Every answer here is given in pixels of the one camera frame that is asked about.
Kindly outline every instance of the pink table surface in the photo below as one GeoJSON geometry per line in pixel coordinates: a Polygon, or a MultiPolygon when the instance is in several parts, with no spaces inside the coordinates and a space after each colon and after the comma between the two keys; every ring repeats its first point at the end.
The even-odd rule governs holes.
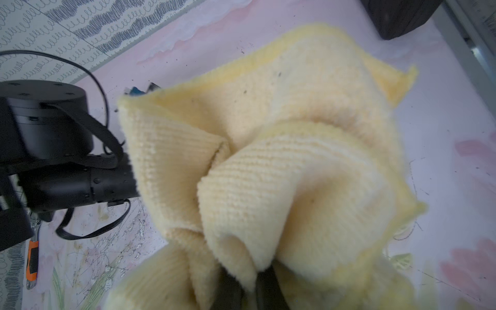
{"type": "MultiPolygon", "coordinates": [[[[425,309],[496,309],[495,121],[432,21],[383,41],[358,0],[206,0],[95,71],[110,100],[111,130],[124,138],[114,110],[125,87],[173,86],[318,21],[346,30],[378,59],[420,71],[394,115],[408,181],[429,210],[392,241],[387,255],[412,254],[403,272],[425,309]]],[[[86,77],[77,85],[102,121],[93,82],[86,77]]],[[[77,208],[69,229],[89,232],[122,211],[104,204],[77,208]]],[[[166,244],[139,200],[122,225],[91,240],[56,237],[62,216],[59,211],[41,228],[38,284],[24,289],[23,309],[99,309],[110,288],[166,244]]]]}

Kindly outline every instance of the black motor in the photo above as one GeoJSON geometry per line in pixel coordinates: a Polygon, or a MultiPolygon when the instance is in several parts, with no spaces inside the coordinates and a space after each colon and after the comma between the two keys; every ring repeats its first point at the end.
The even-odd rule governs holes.
{"type": "Polygon", "coordinates": [[[0,83],[0,132],[0,194],[6,204],[0,210],[0,250],[33,235],[11,175],[18,175],[27,207],[44,221],[51,221],[55,210],[138,196],[122,146],[88,114],[80,87],[37,80],[0,83]],[[89,154],[93,135],[111,152],[89,154]]]}

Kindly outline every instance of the scratch mark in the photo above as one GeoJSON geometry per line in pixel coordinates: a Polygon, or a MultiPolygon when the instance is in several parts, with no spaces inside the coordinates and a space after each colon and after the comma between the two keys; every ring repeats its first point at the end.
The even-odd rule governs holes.
{"type": "Polygon", "coordinates": [[[472,299],[473,299],[473,300],[475,300],[475,301],[478,301],[478,302],[480,302],[480,301],[481,301],[481,299],[480,299],[480,298],[475,298],[475,297],[473,297],[473,296],[471,296],[471,295],[469,295],[469,294],[467,294],[467,293],[463,292],[462,290],[457,289],[456,287],[454,287],[454,286],[452,286],[452,285],[450,285],[450,284],[448,284],[448,283],[446,283],[446,282],[444,282],[444,281],[441,281],[441,280],[439,280],[439,279],[437,279],[437,278],[435,278],[435,277],[431,276],[430,274],[426,274],[425,272],[421,271],[420,269],[417,269],[417,271],[420,271],[421,273],[425,274],[426,276],[429,276],[429,277],[433,278],[434,280],[436,280],[436,281],[437,281],[436,283],[444,283],[444,284],[446,284],[447,286],[449,286],[449,287],[451,287],[451,288],[453,288],[453,289],[455,289],[455,290],[457,290],[457,291],[459,291],[459,292],[461,292],[461,293],[463,293],[463,294],[467,295],[468,297],[472,298],[472,299]]]}
{"type": "Polygon", "coordinates": [[[414,160],[412,160],[412,161],[410,161],[410,162],[408,163],[408,165],[410,166],[410,177],[412,178],[413,189],[415,190],[415,198],[417,198],[417,187],[415,186],[415,182],[414,182],[414,180],[413,180],[413,173],[412,173],[412,163],[413,163],[414,161],[415,161],[415,159],[414,159],[414,160]]]}
{"type": "Polygon", "coordinates": [[[417,224],[417,226],[420,228],[421,231],[424,231],[422,227],[420,227],[419,223],[417,223],[417,221],[415,221],[415,224],[417,224]]]}
{"type": "Polygon", "coordinates": [[[67,281],[68,281],[69,283],[71,283],[71,281],[70,281],[70,279],[69,279],[69,276],[68,276],[66,273],[65,273],[64,275],[65,275],[65,277],[67,278],[67,281]]]}

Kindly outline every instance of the towel fold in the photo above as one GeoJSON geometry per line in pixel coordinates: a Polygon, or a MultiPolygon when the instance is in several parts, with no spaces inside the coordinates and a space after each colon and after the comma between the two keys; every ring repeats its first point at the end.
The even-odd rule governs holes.
{"type": "Polygon", "coordinates": [[[416,309],[381,255],[424,209],[391,115],[416,75],[314,24],[190,82],[122,97],[138,190],[169,244],[106,308],[207,310],[224,266],[252,309],[256,275],[274,264],[293,310],[416,309]]]}

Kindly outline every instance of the black squiggle pattern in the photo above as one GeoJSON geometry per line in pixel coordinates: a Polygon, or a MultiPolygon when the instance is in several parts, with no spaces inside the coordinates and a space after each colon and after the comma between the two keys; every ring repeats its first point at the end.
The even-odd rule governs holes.
{"type": "Polygon", "coordinates": [[[159,3],[152,15],[138,18],[129,27],[129,29],[116,33],[108,42],[97,45],[96,48],[104,53],[119,48],[124,40],[136,37],[139,32],[146,26],[159,24],[165,14],[170,11],[182,8],[185,2],[186,0],[170,0],[167,2],[159,3]]]}
{"type": "Polygon", "coordinates": [[[10,27],[5,30],[4,35],[0,37],[0,47],[10,44],[14,36],[20,37],[24,35],[22,33],[25,33],[26,37],[24,38],[24,42],[19,42],[14,46],[20,49],[27,49],[31,45],[35,44],[36,38],[49,35],[53,31],[54,25],[55,24],[50,20],[47,25],[44,25],[43,27],[40,27],[38,29],[33,29],[29,32],[21,30],[18,26],[10,27]]]}
{"type": "Polygon", "coordinates": [[[0,56],[0,68],[1,68],[2,64],[4,62],[6,62],[7,60],[12,59],[12,58],[17,59],[17,57],[23,58],[23,60],[20,60],[20,61],[22,61],[22,63],[26,63],[26,62],[28,62],[28,61],[30,61],[32,59],[37,59],[38,58],[37,55],[23,55],[23,54],[18,54],[18,55],[16,55],[16,54],[3,55],[3,56],[0,56]]]}
{"type": "Polygon", "coordinates": [[[57,0],[38,0],[37,3],[35,4],[36,8],[41,11],[44,7],[51,3],[57,3],[57,0]]]}
{"type": "MultiPolygon", "coordinates": [[[[3,282],[5,274],[7,273],[7,263],[5,262],[5,252],[0,252],[0,282],[3,282]]],[[[3,290],[0,290],[0,303],[3,301],[3,290]]]]}
{"type": "Polygon", "coordinates": [[[35,75],[39,71],[41,71],[41,68],[45,64],[52,61],[52,59],[42,58],[42,57],[40,57],[39,60],[40,61],[36,63],[36,65],[34,66],[34,68],[31,71],[27,71],[28,69],[23,69],[23,66],[26,63],[29,63],[30,65],[32,65],[32,62],[29,62],[29,59],[27,57],[25,57],[24,59],[20,59],[19,61],[16,61],[13,69],[3,72],[3,76],[0,76],[0,81],[5,81],[5,80],[9,79],[11,76],[13,76],[14,74],[21,72],[21,71],[24,71],[24,73],[23,73],[24,78],[23,79],[27,79],[27,78],[35,75]]]}
{"type": "Polygon", "coordinates": [[[15,0],[9,4],[0,5],[0,30],[5,26],[5,19],[10,13],[14,13],[16,10],[22,9],[24,2],[22,0],[15,0]]]}
{"type": "MultiPolygon", "coordinates": [[[[16,9],[18,9],[18,7],[19,7],[18,5],[14,5],[14,2],[11,4],[12,4],[12,6],[7,6],[7,5],[0,6],[0,30],[3,30],[3,26],[5,26],[6,17],[9,14],[15,12],[16,9]]],[[[36,11],[32,7],[25,10],[24,13],[22,14],[22,16],[23,16],[22,20],[16,21],[16,22],[18,22],[17,24],[15,24],[16,22],[14,22],[14,25],[10,25],[11,27],[8,27],[6,30],[4,30],[7,35],[2,35],[0,37],[0,47],[3,45],[6,45],[7,43],[10,42],[10,39],[8,37],[9,32],[21,33],[21,32],[29,31],[29,29],[31,28],[31,21],[38,15],[41,15],[41,13],[39,11],[36,11]]],[[[50,23],[48,23],[48,25],[53,26],[53,22],[50,21],[50,23]]]]}
{"type": "Polygon", "coordinates": [[[78,8],[76,12],[78,16],[76,16],[75,19],[74,18],[65,19],[70,21],[68,23],[65,23],[64,27],[68,29],[72,29],[75,26],[79,26],[86,23],[86,21],[90,20],[91,16],[95,15],[97,12],[104,12],[109,5],[112,6],[111,3],[113,1],[115,0],[98,0],[98,2],[91,2],[89,5],[86,5],[83,8],[83,10],[81,10],[81,8],[78,8]]]}
{"type": "Polygon", "coordinates": [[[7,257],[10,259],[10,269],[5,277],[5,287],[7,288],[7,299],[3,304],[4,309],[15,309],[22,294],[22,282],[19,282],[19,274],[24,275],[24,249],[26,244],[21,242],[7,250],[7,257]]]}
{"type": "Polygon", "coordinates": [[[75,30],[74,33],[81,39],[94,36],[102,30],[103,26],[119,20],[127,9],[141,6],[143,3],[145,0],[116,0],[109,11],[96,15],[88,22],[88,25],[75,30]]]}
{"type": "Polygon", "coordinates": [[[54,22],[60,23],[64,19],[68,19],[76,15],[77,9],[92,0],[62,0],[60,6],[53,8],[45,13],[54,22]]]}

